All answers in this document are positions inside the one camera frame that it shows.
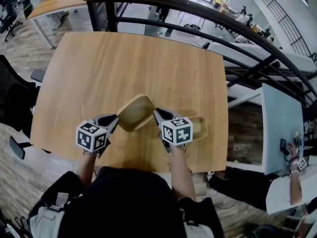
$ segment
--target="metal railing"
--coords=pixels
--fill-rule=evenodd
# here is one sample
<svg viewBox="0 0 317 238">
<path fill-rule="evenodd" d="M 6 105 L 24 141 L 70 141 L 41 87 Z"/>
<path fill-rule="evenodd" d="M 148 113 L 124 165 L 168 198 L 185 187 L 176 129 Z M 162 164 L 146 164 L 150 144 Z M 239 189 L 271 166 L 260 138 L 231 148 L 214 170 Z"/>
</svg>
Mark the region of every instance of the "metal railing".
<svg viewBox="0 0 317 238">
<path fill-rule="evenodd" d="M 287 38 L 290 41 L 290 46 L 294 52 L 304 56 L 310 56 L 311 52 L 307 47 L 307 44 L 297 29 L 296 25 L 282 8 L 282 6 L 276 0 L 262 0 L 267 8 L 272 12 L 278 24 L 282 27 L 286 33 Z"/>
<path fill-rule="evenodd" d="M 231 17 L 219 13 L 218 11 L 203 6 L 201 4 L 191 2 L 188 0 L 85 0 L 88 5 L 90 19 L 92 22 L 94 31 L 102 31 L 106 29 L 110 32 L 117 32 L 117 24 L 119 22 L 128 22 L 128 23 L 136 23 L 136 24 L 146 24 L 158 27 L 164 27 L 171 30 L 177 30 L 181 32 L 185 32 L 188 34 L 192 34 L 195 36 L 199 36 L 202 38 L 206 38 L 212 42 L 216 42 L 222 44 L 232 50 L 235 50 L 241 54 L 242 57 L 252 58 L 257 62 L 257 64 L 253 67 L 250 67 L 240 61 L 234 60 L 230 57 L 223 56 L 225 61 L 228 61 L 232 64 L 237 65 L 238 67 L 245 69 L 246 71 L 243 73 L 235 72 L 230 68 L 226 67 L 225 72 L 227 75 L 233 75 L 232 79 L 229 79 L 229 83 L 227 87 L 232 87 L 235 84 L 240 84 L 243 86 L 247 86 L 252 89 L 257 89 L 262 86 L 263 80 L 265 83 L 275 87 L 276 89 L 292 96 L 293 98 L 299 100 L 304 107 L 307 107 L 313 101 L 311 97 L 308 95 L 312 93 L 315 97 L 317 97 L 317 92 L 312 87 L 307 78 L 300 72 L 300 70 L 285 56 L 279 49 L 269 43 L 267 40 L 262 38 L 259 34 L 252 31 L 247 26 L 239 23 L 238 21 L 232 19 Z M 178 11 L 182 11 L 185 13 L 192 14 L 194 16 L 198 16 L 200 18 L 204 18 L 206 20 L 212 21 L 219 25 L 226 27 L 238 34 L 243 35 L 248 38 L 253 43 L 259 45 L 261 48 L 269 52 L 269 56 L 265 59 L 261 59 L 256 55 L 242 49 L 241 47 L 234 45 L 233 43 L 229 43 L 221 38 L 189 29 L 183 26 L 169 24 L 165 22 L 142 19 L 142 18 L 132 18 L 132 17 L 122 17 L 116 16 L 115 5 L 118 2 L 126 2 L 126 3 L 140 3 L 140 4 L 148 4 L 154 6 L 168 6 L 170 9 L 175 9 Z M 101 25 L 99 21 L 99 15 L 96 11 L 96 4 L 105 3 L 106 7 L 106 16 L 107 16 L 107 26 Z M 292 73 L 292 77 L 289 77 L 287 73 L 275 68 L 271 64 L 279 60 L 282 64 L 284 64 L 289 71 Z M 274 79 L 269 73 L 274 72 L 278 75 L 282 80 Z"/>
</svg>

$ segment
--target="wooden tabletop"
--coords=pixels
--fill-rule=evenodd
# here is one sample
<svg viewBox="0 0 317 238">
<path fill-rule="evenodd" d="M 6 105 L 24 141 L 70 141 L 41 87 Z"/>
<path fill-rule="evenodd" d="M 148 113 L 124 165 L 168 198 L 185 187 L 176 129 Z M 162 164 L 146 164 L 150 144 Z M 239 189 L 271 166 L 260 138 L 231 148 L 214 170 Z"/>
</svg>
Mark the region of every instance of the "wooden tabletop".
<svg viewBox="0 0 317 238">
<path fill-rule="evenodd" d="M 156 107 L 202 116 L 206 138 L 187 144 L 193 172 L 224 170 L 228 102 L 222 56 L 187 44 L 143 35 L 66 33 L 47 69 L 33 118 L 31 143 L 80 160 L 76 127 L 96 115 L 116 114 L 138 94 Z M 154 119 L 128 133 L 117 127 L 97 165 L 169 172 Z"/>
<path fill-rule="evenodd" d="M 84 0 L 44 0 L 32 11 L 28 19 L 86 4 Z"/>
</svg>

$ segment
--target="desk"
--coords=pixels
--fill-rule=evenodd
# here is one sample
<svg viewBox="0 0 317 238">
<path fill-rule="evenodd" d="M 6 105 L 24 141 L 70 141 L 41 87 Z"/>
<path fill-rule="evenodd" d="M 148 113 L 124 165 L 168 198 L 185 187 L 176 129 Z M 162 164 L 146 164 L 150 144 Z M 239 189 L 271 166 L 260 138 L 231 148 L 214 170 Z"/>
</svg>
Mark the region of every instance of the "desk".
<svg viewBox="0 0 317 238">
<path fill-rule="evenodd" d="M 229 102 L 232 108 L 238 104 L 257 98 L 262 104 L 263 115 L 263 156 L 262 165 L 227 162 L 227 166 L 251 170 L 268 175 L 286 167 L 284 154 L 279 150 L 281 138 L 293 142 L 296 131 L 304 137 L 302 105 L 289 95 L 267 85 L 252 93 Z"/>
<path fill-rule="evenodd" d="M 65 33 L 37 99 L 31 143 L 80 160 L 76 127 L 116 114 L 137 94 L 183 116 L 203 116 L 206 138 L 187 144 L 193 172 L 224 170 L 228 101 L 222 56 L 187 44 L 136 34 Z M 154 119 L 133 133 L 117 127 L 97 165 L 169 172 Z"/>
<path fill-rule="evenodd" d="M 38 30 L 43 40 L 52 49 L 54 45 L 43 31 L 37 21 L 37 18 L 63 10 L 78 8 L 87 8 L 87 3 L 84 0 L 44 0 L 32 11 L 32 13 L 28 16 L 28 19 L 32 21 L 34 27 Z"/>
</svg>

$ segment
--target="sneaker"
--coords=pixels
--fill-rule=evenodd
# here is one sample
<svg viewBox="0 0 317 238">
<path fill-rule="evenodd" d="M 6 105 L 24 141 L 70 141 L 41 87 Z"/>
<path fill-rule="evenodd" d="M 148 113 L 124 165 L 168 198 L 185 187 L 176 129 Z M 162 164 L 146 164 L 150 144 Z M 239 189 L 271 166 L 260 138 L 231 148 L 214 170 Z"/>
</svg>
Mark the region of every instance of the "sneaker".
<svg viewBox="0 0 317 238">
<path fill-rule="evenodd" d="M 211 188 L 209 184 L 209 180 L 214 176 L 214 172 L 208 172 L 207 173 L 207 188 Z"/>
<path fill-rule="evenodd" d="M 214 176 L 214 172 L 207 173 L 207 180 L 209 181 Z"/>
</svg>

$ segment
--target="wooden bowl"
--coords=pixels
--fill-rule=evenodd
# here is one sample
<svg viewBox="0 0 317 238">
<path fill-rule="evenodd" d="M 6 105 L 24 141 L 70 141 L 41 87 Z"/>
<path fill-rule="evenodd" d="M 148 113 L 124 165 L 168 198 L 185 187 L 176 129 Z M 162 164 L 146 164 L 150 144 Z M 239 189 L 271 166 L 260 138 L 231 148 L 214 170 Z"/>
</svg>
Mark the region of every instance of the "wooden bowl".
<svg viewBox="0 0 317 238">
<path fill-rule="evenodd" d="M 188 117 L 193 123 L 193 141 L 199 140 L 208 135 L 208 127 L 203 117 Z"/>
<path fill-rule="evenodd" d="M 138 94 L 118 110 L 119 125 L 125 131 L 135 131 L 153 118 L 154 109 L 153 103 L 146 95 Z"/>
</svg>

